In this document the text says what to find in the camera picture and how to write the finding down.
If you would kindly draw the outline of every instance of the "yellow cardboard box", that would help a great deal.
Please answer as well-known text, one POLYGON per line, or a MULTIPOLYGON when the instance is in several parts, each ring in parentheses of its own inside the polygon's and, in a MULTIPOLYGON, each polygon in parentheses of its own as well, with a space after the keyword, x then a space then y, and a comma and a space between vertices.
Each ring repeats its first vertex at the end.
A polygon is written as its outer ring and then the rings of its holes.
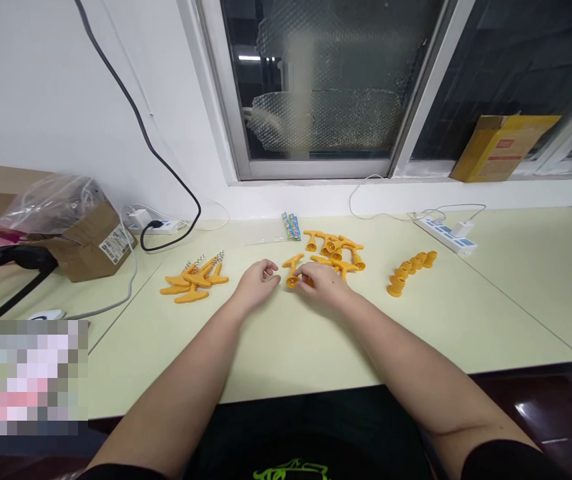
POLYGON ((522 158, 560 115, 482 115, 451 178, 462 182, 508 180, 522 158))

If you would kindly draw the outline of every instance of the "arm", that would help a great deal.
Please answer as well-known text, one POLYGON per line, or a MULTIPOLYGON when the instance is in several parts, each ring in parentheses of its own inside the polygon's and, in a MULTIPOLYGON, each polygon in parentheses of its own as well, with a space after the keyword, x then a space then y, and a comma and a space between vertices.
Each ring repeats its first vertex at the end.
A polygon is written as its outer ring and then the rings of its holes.
POLYGON ((178 477, 219 401, 248 314, 279 284, 276 264, 254 263, 233 296, 142 394, 89 464, 121 463, 178 477))
POLYGON ((346 318, 386 386, 430 434, 452 479, 460 478, 468 454, 488 440, 510 439, 536 448, 468 375, 353 292, 332 268, 307 263, 294 274, 313 279, 315 288, 297 283, 304 294, 346 318))

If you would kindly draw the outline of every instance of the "white cable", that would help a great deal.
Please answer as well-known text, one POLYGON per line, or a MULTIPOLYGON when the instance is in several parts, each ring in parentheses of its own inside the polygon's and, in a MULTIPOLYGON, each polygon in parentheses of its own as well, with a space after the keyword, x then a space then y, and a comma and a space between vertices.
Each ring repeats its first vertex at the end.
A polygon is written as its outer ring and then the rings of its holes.
MULTIPOLYGON (((148 110, 148 115, 151 119, 151 122, 152 122, 153 126, 155 127, 155 129, 157 130, 157 134, 158 134, 159 138, 161 139, 162 143, 164 144, 164 147, 166 148, 166 152, 169 154, 170 157, 172 157, 175 160, 175 162, 177 162, 178 165, 180 165, 179 160, 175 156, 175 152, 173 151, 171 146, 168 144, 168 142, 166 142, 166 138, 162 134, 161 129, 159 128, 159 126, 157 125, 157 122, 155 121, 155 114, 153 113, 151 105, 148 102, 148 97, 146 96, 146 93, 144 93, 144 87, 142 86, 142 84, 139 80, 139 76, 137 75, 137 72, 135 71, 135 66, 131 60, 131 57, 130 57, 130 55, 128 55, 128 52, 126 51, 126 46, 124 45, 124 42, 122 42, 122 40, 121 40, 121 36, 119 34, 119 31, 117 30, 117 25, 115 24, 115 21, 113 20, 113 16, 111 15, 110 10, 108 10, 108 6, 106 5, 106 2, 104 0, 100 0, 100 2, 101 2, 102 7, 104 8, 104 11, 106 12, 106 16, 108 16, 108 20, 111 24, 111 27, 113 28, 113 32, 115 33, 115 37, 117 38, 117 42, 119 44, 121 52, 124 54, 124 57, 126 57, 126 61, 128 63, 128 67, 131 71, 131 74, 135 78, 135 82, 137 84, 139 94, 144 99, 144 103, 146 104, 146 109, 148 110)), ((212 231, 212 230, 220 229, 224 225, 226 225, 229 222, 229 220, 231 219, 231 213, 228 211, 228 209, 226 207, 224 207, 217 200, 213 200, 212 198, 208 198, 206 195, 204 195, 203 192, 199 188, 195 187, 194 183, 192 183, 192 185, 193 185, 193 190, 197 190, 202 198, 204 198, 204 199, 206 199, 212 203, 218 204, 224 210, 224 212, 226 212, 226 217, 227 217, 226 220, 224 220, 224 223, 222 223, 218 227, 215 227, 212 229, 198 229, 198 230, 212 231)), ((163 213, 160 213, 160 215, 164 215, 164 216, 168 217, 170 220, 177 220, 178 222, 182 222, 184 225, 188 225, 188 223, 184 220, 172 218, 171 216, 163 214, 163 213)))
POLYGON ((135 254, 135 251, 133 250, 133 244, 131 242, 131 234, 126 229, 126 226, 124 226, 124 220, 121 216, 121 213, 123 212, 124 208, 122 208, 121 212, 119 213, 119 224, 121 225, 121 230, 122 230, 122 233, 124 234, 124 238, 126 239, 126 242, 128 243, 128 248, 130 248, 130 250, 131 250, 131 257, 133 258, 133 261, 135 262, 135 270, 133 271, 133 276, 131 277, 131 280, 128 283, 128 294, 126 295, 126 298, 118 301, 117 303, 109 305, 108 307, 104 307, 104 308, 101 308, 99 310, 95 310, 95 311, 88 312, 88 313, 82 313, 80 315, 72 315, 71 317, 64 318, 64 320, 82 320, 84 318, 94 317, 96 315, 99 315, 100 313, 104 313, 108 310, 112 310, 112 309, 122 305, 123 303, 127 302, 131 298, 131 296, 133 295, 133 282, 135 281, 135 277, 137 276, 137 256, 135 254))
POLYGON ((392 219, 398 220, 398 221, 415 221, 415 220, 421 220, 422 218, 427 217, 430 213, 437 211, 437 212, 440 212, 440 214, 442 214, 444 219, 446 218, 446 214, 444 212, 440 211, 439 209, 424 210, 422 212, 422 213, 424 213, 424 215, 422 215, 420 217, 418 217, 416 214, 413 214, 413 216, 411 216, 410 214, 407 213, 406 215, 408 215, 408 217, 409 217, 407 219, 401 219, 401 218, 398 218, 394 215, 391 215, 390 213, 385 213, 385 212, 377 213, 377 214, 373 215, 372 217, 360 217, 358 214, 356 214, 353 211, 353 195, 355 194, 355 192, 357 192, 358 188, 360 188, 366 182, 366 180, 371 179, 373 177, 378 177, 378 178, 384 180, 384 177, 382 177, 381 175, 378 175, 376 173, 369 175, 368 177, 364 178, 364 180, 362 180, 358 186, 355 187, 355 190, 353 190, 353 192, 351 193, 351 196, 348 198, 348 208, 351 211, 352 216, 357 217, 358 219, 361 219, 361 220, 372 220, 375 217, 378 217, 380 215, 386 215, 386 216, 388 216, 392 219))
POLYGON ((441 211, 441 209, 443 209, 443 208, 446 208, 446 207, 481 207, 468 220, 466 220, 466 223, 467 223, 467 222, 470 222, 472 219, 474 219, 476 216, 478 216, 481 212, 483 212, 487 208, 487 205, 485 205, 484 203, 451 203, 449 205, 441 205, 441 206, 434 208, 434 209, 426 209, 423 212, 421 212, 422 213, 421 216, 418 216, 416 213, 414 213, 413 216, 411 216, 410 214, 407 213, 407 215, 409 216, 408 219, 397 218, 394 215, 391 215, 390 213, 378 213, 376 215, 373 215, 372 217, 360 217, 359 215, 356 215, 355 212, 353 211, 353 195, 358 190, 358 188, 360 188, 366 182, 366 180, 373 178, 373 177, 378 177, 378 178, 384 180, 384 177, 382 177, 381 175, 378 175, 376 173, 369 175, 368 177, 364 178, 364 180, 362 180, 362 182, 358 186, 355 187, 355 190, 353 190, 353 192, 351 193, 351 196, 348 198, 348 208, 350 209, 353 216, 357 217, 358 219, 371 220, 371 219, 374 219, 375 217, 378 217, 380 215, 387 215, 388 217, 395 219, 395 220, 399 220, 399 221, 415 221, 415 220, 421 220, 422 218, 427 217, 432 212, 439 212, 442 215, 442 218, 437 220, 439 222, 439 221, 446 220, 446 214, 441 211))

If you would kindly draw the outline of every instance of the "power strip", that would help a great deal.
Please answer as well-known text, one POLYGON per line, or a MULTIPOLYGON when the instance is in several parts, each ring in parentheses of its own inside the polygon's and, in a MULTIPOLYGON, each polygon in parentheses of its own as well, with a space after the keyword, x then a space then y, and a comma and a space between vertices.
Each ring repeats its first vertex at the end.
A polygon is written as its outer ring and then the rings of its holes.
POLYGON ((466 237, 452 236, 450 228, 446 225, 439 225, 430 218, 415 220, 415 224, 423 230, 426 230, 455 253, 465 253, 466 255, 470 255, 471 252, 477 249, 477 244, 475 242, 468 240, 466 237))
MULTIPOLYGON (((184 223, 180 223, 177 220, 160 220, 160 222, 162 223, 160 228, 150 228, 146 230, 146 235, 174 235, 186 226, 184 223)), ((135 234, 139 234, 141 232, 140 228, 134 223, 126 225, 126 228, 135 234)))

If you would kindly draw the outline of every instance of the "black cable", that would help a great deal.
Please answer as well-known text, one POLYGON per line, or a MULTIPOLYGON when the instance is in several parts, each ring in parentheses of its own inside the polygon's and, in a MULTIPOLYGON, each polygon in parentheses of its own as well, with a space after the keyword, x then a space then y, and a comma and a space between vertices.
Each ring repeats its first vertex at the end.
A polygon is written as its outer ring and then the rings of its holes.
POLYGON ((106 68, 108 68, 108 70, 111 72, 111 75, 113 76, 113 78, 115 79, 117 84, 119 85, 119 88, 123 92, 124 96, 126 96, 126 100, 128 100, 128 103, 131 104, 131 108, 133 109, 133 112, 135 113, 135 116, 137 117, 139 129, 141 130, 141 134, 144 136, 144 140, 146 141, 146 145, 148 146, 148 149, 152 152, 152 154, 155 156, 155 158, 157 158, 157 160, 159 160, 161 162, 161 164, 164 165, 164 167, 166 167, 168 169, 168 171, 173 174, 173 176, 177 179, 177 181, 181 184, 181 186, 184 187, 184 190, 186 190, 186 192, 188 192, 188 194, 191 196, 191 198, 194 200, 194 202, 197 206, 197 215, 195 216, 195 219, 191 223, 191 226, 188 228, 188 231, 176 240, 165 243, 164 245, 161 245, 159 247, 147 248, 146 246, 144 246, 144 233, 146 232, 146 230, 148 230, 148 228, 155 228, 155 226, 153 224, 154 220, 152 222, 150 222, 146 226, 146 228, 144 228, 144 230, 141 231, 141 235, 139 236, 139 243, 141 245, 142 250, 144 250, 144 251, 161 250, 162 248, 166 248, 166 247, 168 247, 174 243, 177 243, 180 240, 183 240, 184 238, 186 238, 188 236, 188 234, 190 234, 190 232, 193 231, 193 228, 197 224, 197 220, 199 219, 199 216, 201 215, 201 205, 199 204, 199 200, 197 200, 197 197, 195 196, 195 194, 193 192, 191 192, 190 188, 188 188, 186 186, 186 184, 182 181, 182 179, 179 178, 179 175, 175 173, 175 171, 170 167, 170 165, 168 165, 168 163, 166 163, 166 160, 164 160, 162 157, 160 157, 159 154, 153 148, 153 144, 151 143, 151 140, 148 137, 148 132, 146 132, 146 127, 144 126, 144 122, 141 119, 141 115, 139 114, 139 110, 137 109, 137 106, 136 106, 135 102, 133 101, 131 94, 128 93, 128 90, 126 90, 126 86, 124 86, 124 83, 119 78, 119 75, 117 74, 117 72, 115 71, 115 69, 113 68, 111 63, 108 61, 108 58, 106 58, 106 55, 104 55, 104 52, 102 51, 101 47, 97 43, 97 40, 95 39, 95 36, 93 34, 93 30, 91 29, 91 25, 88 22, 88 16, 86 15, 86 10, 84 10, 84 6, 81 4, 81 0, 75 0, 75 4, 77 6, 77 9, 79 10, 79 16, 81 17, 81 21, 84 24, 84 29, 86 30, 86 35, 88 35, 88 38, 90 39, 91 43, 95 47, 95 50, 97 51, 100 58, 104 62, 104 65, 106 65, 106 68))

